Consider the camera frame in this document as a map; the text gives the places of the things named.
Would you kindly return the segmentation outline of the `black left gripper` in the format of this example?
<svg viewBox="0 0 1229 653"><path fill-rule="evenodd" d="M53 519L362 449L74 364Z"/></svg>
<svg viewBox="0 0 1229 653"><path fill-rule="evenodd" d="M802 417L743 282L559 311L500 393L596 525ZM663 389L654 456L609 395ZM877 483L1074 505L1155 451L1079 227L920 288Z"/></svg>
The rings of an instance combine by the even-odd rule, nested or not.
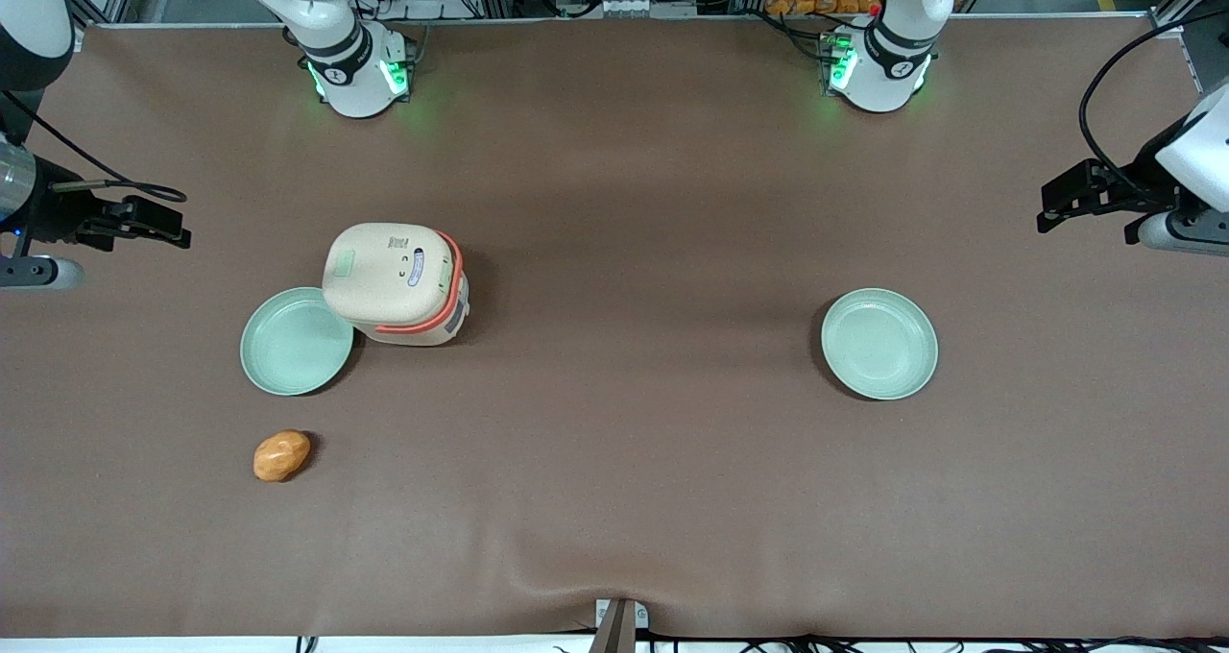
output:
<svg viewBox="0 0 1229 653"><path fill-rule="evenodd" d="M1036 216L1036 230L1050 232L1074 216L1112 212L1160 214L1175 210L1179 202L1176 180L1152 157L1127 164L1118 173L1097 159L1084 159L1042 184L1042 212Z"/></svg>

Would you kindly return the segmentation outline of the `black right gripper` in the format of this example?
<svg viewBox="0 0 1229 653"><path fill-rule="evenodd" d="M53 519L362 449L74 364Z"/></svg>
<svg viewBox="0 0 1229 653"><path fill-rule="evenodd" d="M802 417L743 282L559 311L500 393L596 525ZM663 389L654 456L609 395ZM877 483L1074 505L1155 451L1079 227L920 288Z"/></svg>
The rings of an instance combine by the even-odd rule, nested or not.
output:
<svg viewBox="0 0 1229 653"><path fill-rule="evenodd" d="M113 250L116 240L151 240L188 250L192 232L181 213L140 196L119 203L119 219L111 216L111 200L95 191L109 181L87 181L44 157L36 159L34 191L18 209L18 229L27 240L42 243L84 243L100 251Z"/></svg>

